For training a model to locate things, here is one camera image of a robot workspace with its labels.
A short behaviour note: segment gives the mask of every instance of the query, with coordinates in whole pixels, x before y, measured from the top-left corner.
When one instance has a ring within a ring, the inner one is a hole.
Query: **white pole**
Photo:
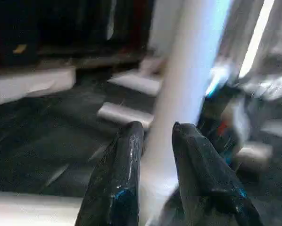
[[[178,185],[172,127],[197,124],[231,1],[185,0],[141,160],[140,226],[157,219]]]

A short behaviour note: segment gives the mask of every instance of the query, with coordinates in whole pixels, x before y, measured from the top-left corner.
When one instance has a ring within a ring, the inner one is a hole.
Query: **black object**
[[[207,137],[216,151],[225,159],[227,164],[232,162],[236,154],[236,146],[239,144],[239,137],[234,128],[227,125],[220,119],[212,119],[200,116],[197,128]]]
[[[214,211],[215,216],[215,210],[229,218],[233,214],[240,226],[263,225],[235,172],[194,125],[174,125],[173,149],[184,213],[190,225],[200,223],[207,212]]]
[[[92,173],[76,226],[137,226],[143,128],[120,129]]]
[[[37,61],[37,1],[0,0],[0,65]]]

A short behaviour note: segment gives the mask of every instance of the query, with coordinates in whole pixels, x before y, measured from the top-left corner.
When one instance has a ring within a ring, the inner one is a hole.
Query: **white wall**
[[[171,49],[183,1],[156,0],[149,48],[155,49],[159,55],[166,55]]]

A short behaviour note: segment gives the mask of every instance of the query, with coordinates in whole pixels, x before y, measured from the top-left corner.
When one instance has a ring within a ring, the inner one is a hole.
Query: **yellow label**
[[[21,45],[18,45],[17,48],[15,50],[13,50],[13,53],[14,54],[22,54],[27,48],[27,45],[26,44],[21,44]]]

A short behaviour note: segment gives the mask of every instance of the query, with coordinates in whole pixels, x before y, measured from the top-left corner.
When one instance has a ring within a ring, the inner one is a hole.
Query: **dark floor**
[[[97,118],[105,101],[151,112],[154,99],[100,81],[79,77],[62,93],[0,105],[0,191],[83,196],[98,155],[119,128]],[[282,106],[254,103],[252,139],[271,144],[274,157],[259,178],[241,176],[266,225],[282,225],[282,138],[260,131],[282,118]]]

